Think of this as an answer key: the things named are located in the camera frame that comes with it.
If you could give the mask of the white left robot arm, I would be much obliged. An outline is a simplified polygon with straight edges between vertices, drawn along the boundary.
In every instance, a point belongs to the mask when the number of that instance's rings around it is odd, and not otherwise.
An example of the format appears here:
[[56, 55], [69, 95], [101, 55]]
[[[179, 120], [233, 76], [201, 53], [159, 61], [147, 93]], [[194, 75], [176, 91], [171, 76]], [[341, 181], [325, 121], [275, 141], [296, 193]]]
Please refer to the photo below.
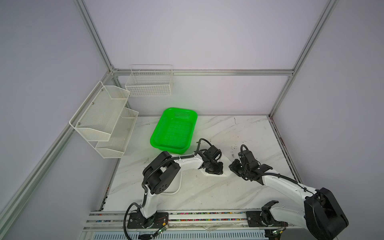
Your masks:
[[157, 211], [158, 198], [171, 186], [182, 171], [202, 170], [213, 176], [224, 174], [224, 164], [220, 161], [222, 151], [211, 145], [208, 149], [196, 150], [191, 155], [174, 156], [167, 151], [161, 152], [144, 170], [142, 188], [143, 202], [136, 211], [130, 213], [126, 226], [129, 229], [148, 229], [168, 221], [167, 213]]

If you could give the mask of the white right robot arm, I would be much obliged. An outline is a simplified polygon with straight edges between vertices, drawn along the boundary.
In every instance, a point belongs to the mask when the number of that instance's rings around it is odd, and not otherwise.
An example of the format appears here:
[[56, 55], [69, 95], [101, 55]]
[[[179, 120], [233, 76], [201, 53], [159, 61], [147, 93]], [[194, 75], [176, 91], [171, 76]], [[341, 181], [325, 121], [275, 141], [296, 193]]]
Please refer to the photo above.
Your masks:
[[317, 240], [333, 240], [349, 226], [349, 220], [330, 190], [308, 187], [278, 173], [257, 161], [245, 145], [241, 145], [238, 155], [229, 166], [233, 173], [245, 181], [272, 188], [297, 204], [289, 209], [277, 200], [269, 201], [261, 208], [259, 222], [262, 225], [292, 224], [308, 230]]

